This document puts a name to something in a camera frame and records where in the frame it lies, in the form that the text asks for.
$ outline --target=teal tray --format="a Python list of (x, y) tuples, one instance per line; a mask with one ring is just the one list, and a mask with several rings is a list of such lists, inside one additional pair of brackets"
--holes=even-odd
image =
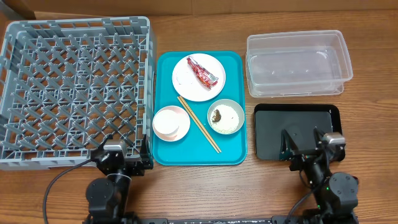
[(195, 53), (208, 54), (217, 58), (225, 69), (225, 86), (218, 96), (204, 102), (187, 100), (187, 103), (220, 147), (222, 153), (216, 153), (191, 119), (191, 126), (187, 135), (179, 141), (166, 142), (154, 136), (152, 142), (154, 158), (159, 164), (165, 166), (238, 165), (243, 162), (248, 154), (246, 118), (239, 131), (224, 135), (215, 132), (207, 123), (206, 117), (210, 105), (220, 99), (234, 100), (245, 111), (243, 65), (241, 57), (237, 53), (232, 51), (167, 52), (160, 56), (157, 62), (155, 113), (170, 105), (183, 108), (177, 99), (178, 93), (172, 84), (172, 72), (178, 61)]

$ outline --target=wooden chopstick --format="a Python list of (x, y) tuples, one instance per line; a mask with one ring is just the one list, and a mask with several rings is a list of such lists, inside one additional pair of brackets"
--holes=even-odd
[(209, 132), (207, 132), (206, 128), (199, 121), (198, 117), (194, 114), (191, 107), (189, 107), (188, 103), (184, 100), (184, 98), (182, 96), (178, 96), (177, 99), (182, 104), (182, 106), (186, 109), (188, 114), (191, 116), (192, 120), (197, 124), (198, 128), (203, 133), (203, 135), (206, 137), (206, 139), (210, 142), (211, 146), (213, 146), (213, 148), (215, 149), (215, 151), (217, 153), (220, 153), (221, 149), (217, 146), (216, 142), (214, 142), (214, 139), (210, 136)]

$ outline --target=gray plastic crate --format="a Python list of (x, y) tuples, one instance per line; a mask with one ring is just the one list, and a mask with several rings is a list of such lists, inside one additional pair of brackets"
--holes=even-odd
[(73, 166), (107, 134), (151, 148), (155, 36), (146, 17), (20, 21), (0, 56), (0, 169)]

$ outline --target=candy wrapper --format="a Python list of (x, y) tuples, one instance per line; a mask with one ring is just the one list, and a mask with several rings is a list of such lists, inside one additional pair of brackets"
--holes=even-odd
[(195, 73), (199, 81), (207, 88), (211, 89), (218, 82), (218, 77), (215, 77), (207, 69), (203, 68), (198, 62), (193, 58), (187, 58), (188, 64), (192, 71)]

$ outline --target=wooden table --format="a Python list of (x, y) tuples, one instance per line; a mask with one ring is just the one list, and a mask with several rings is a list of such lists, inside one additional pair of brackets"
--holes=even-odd
[[(233, 50), (244, 61), (251, 34), (298, 30), (342, 31), (354, 78), (338, 96), (254, 99), (246, 87), (248, 156), (238, 166), (164, 167), (133, 179), (127, 210), (141, 218), (244, 218), (285, 215), (307, 189), (288, 162), (254, 153), (258, 103), (331, 103), (340, 109), (346, 159), (331, 165), (359, 178), (361, 223), (398, 223), (398, 11), (296, 12), (150, 17), (158, 56), (172, 50)], [(63, 169), (0, 172), (0, 223), (43, 223), (42, 199)], [(62, 177), (47, 202), (50, 223), (81, 223), (87, 185), (102, 177), (81, 168)], [(297, 210), (315, 207), (308, 200)]]

